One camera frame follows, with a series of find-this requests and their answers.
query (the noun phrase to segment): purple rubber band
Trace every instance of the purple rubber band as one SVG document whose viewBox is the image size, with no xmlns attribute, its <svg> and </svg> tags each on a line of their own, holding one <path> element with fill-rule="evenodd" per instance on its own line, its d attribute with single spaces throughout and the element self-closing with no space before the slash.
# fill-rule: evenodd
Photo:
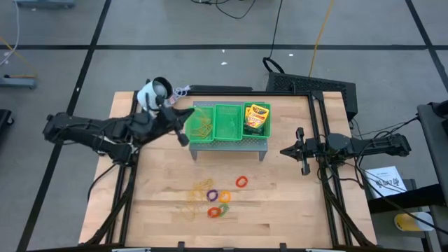
<svg viewBox="0 0 448 252">
<path fill-rule="evenodd" d="M 210 194 L 211 194 L 211 193 L 215 193 L 215 197 L 214 197 L 213 199 L 210 198 Z M 210 202 L 213 202 L 213 201 L 215 201 L 216 199 L 218 199 L 218 191 L 217 191 L 217 190 L 210 190 L 210 191 L 207 193 L 207 199 L 208 199 Z"/>
</svg>

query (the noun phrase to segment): green plastic basket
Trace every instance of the green plastic basket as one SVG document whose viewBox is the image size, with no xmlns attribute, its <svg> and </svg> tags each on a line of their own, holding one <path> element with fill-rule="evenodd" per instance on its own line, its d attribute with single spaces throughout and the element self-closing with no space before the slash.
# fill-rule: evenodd
<svg viewBox="0 0 448 252">
<path fill-rule="evenodd" d="M 241 141 L 243 139 L 243 108 L 238 105 L 215 105 L 213 133 L 216 140 Z"/>
<path fill-rule="evenodd" d="M 195 112 L 190 115 L 190 117 L 187 119 L 185 123 L 185 134 L 187 135 L 188 139 L 190 140 L 190 143 L 211 143 L 214 140 L 214 134 L 213 134 L 213 125 L 214 125 L 214 107 L 210 106 L 195 106 L 194 107 Z M 209 118 L 211 119 L 211 131 L 208 136 L 205 138 L 202 138 L 201 136 L 195 136 L 198 134 L 197 130 L 202 128 L 204 126 L 204 123 L 202 122 L 203 118 Z"/>
<path fill-rule="evenodd" d="M 263 125 L 264 132 L 262 135 L 245 134 L 244 130 L 243 130 L 243 137 L 253 138 L 253 139 L 268 139 L 271 136 L 271 116 L 272 116 L 271 104 L 266 104 L 266 103 L 262 103 L 262 102 L 245 102 L 244 107 L 243 107 L 244 114 L 246 113 L 246 108 L 252 106 L 252 104 L 269 109 L 269 115 L 267 116 L 265 124 Z"/>
</svg>

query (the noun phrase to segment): wooden tabletop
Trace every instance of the wooden tabletop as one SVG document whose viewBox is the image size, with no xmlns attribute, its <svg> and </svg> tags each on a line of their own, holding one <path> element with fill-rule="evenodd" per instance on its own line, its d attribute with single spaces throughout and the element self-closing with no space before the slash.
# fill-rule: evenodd
<svg viewBox="0 0 448 252">
<path fill-rule="evenodd" d="M 127 116 L 133 92 L 115 94 L 111 117 Z M 332 133 L 351 136 L 342 96 L 324 92 L 325 107 Z M 178 101 L 187 108 L 193 101 L 266 102 L 271 104 L 272 134 L 262 162 L 257 153 L 198 153 L 193 161 L 188 147 L 181 147 L 176 136 L 165 135 L 141 149 L 132 202 L 126 246 L 278 248 L 331 248 L 330 232 L 317 163 L 308 159 L 311 173 L 302 176 L 302 164 L 279 151 L 295 143 L 295 131 L 304 128 L 312 138 L 312 124 L 306 97 L 191 96 Z M 316 114 L 319 118 L 319 105 Z M 100 157 L 96 175 L 111 165 Z M 92 190 L 80 234 L 85 242 L 95 233 L 111 210 L 118 169 L 98 182 Z M 245 188 L 237 188 L 240 176 L 248 178 Z M 339 168 L 341 178 L 353 178 L 354 168 Z M 213 188 L 229 190 L 230 210 L 222 218 L 208 218 L 207 210 L 219 203 L 201 204 L 192 218 L 189 192 L 195 183 L 211 179 Z M 376 243 L 365 193 L 351 181 L 341 181 L 346 211 L 358 228 Z M 340 218 L 335 211 L 339 243 L 343 244 Z M 121 216 L 113 240 L 118 240 Z"/>
</svg>

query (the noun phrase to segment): gray floor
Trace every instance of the gray floor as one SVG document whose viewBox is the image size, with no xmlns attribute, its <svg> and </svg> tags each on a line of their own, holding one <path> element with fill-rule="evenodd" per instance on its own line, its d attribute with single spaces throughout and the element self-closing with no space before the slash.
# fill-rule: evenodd
<svg viewBox="0 0 448 252">
<path fill-rule="evenodd" d="M 71 10 L 22 9 L 21 44 L 90 44 L 104 0 L 78 0 Z M 313 44 L 328 0 L 285 0 L 276 43 Z M 250 1 L 230 1 L 229 12 L 243 13 Z M 189 0 L 112 0 L 98 44 L 269 44 L 279 1 L 258 0 L 243 20 L 232 20 L 213 6 Z M 416 10 L 435 45 L 448 44 L 444 0 L 416 0 Z M 0 2 L 0 36 L 15 40 L 14 6 Z M 321 39 L 336 45 L 423 45 L 404 0 L 338 0 Z M 53 146 L 41 131 L 49 113 L 65 111 L 83 65 L 85 50 L 21 50 L 38 69 L 35 90 L 0 90 L 0 108 L 10 109 L 16 123 L 0 147 L 0 244 L 14 251 L 27 221 Z M 76 106 L 77 116 L 106 118 L 113 93 L 139 89 L 147 78 L 164 76 L 175 86 L 247 85 L 264 90 L 267 72 L 261 59 L 268 50 L 97 50 Z M 443 64 L 448 52 L 438 51 Z M 307 75 L 311 50 L 275 50 L 273 58 L 287 73 Z M 0 74 L 28 69 L 16 57 Z M 320 50 L 314 77 L 357 84 L 356 116 L 363 132 L 408 120 L 417 105 L 442 101 L 447 91 L 427 50 Z M 400 132 L 412 154 L 406 158 L 366 158 L 364 168 L 396 165 L 404 179 L 418 186 L 437 181 L 420 125 Z M 29 249 L 74 246 L 83 222 L 86 193 L 96 155 L 81 146 L 66 146 L 50 184 Z M 397 240 L 377 233 L 386 247 L 421 250 L 416 239 Z"/>
</svg>

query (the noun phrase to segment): white paper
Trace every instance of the white paper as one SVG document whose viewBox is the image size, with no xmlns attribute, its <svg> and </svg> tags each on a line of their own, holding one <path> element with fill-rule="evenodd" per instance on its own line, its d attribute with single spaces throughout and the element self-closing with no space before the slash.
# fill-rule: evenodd
<svg viewBox="0 0 448 252">
<path fill-rule="evenodd" d="M 369 169 L 364 173 L 370 185 L 377 189 L 383 196 L 406 192 L 405 184 L 403 183 L 397 168 L 394 166 Z M 373 189 L 370 189 L 370 191 L 375 199 L 381 197 Z"/>
</svg>

